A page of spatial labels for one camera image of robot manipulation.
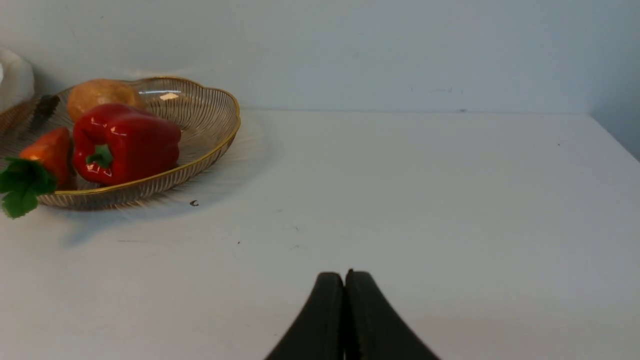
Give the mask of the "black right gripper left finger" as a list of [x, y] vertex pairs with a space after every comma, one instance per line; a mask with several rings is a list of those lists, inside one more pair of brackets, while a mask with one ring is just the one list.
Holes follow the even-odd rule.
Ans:
[[343, 280], [321, 272], [290, 328], [266, 357], [268, 360], [342, 360]]

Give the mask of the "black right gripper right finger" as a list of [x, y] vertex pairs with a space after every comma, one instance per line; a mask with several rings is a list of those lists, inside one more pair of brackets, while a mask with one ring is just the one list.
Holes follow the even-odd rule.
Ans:
[[347, 272], [345, 300], [346, 360], [438, 360], [391, 306], [370, 273]]

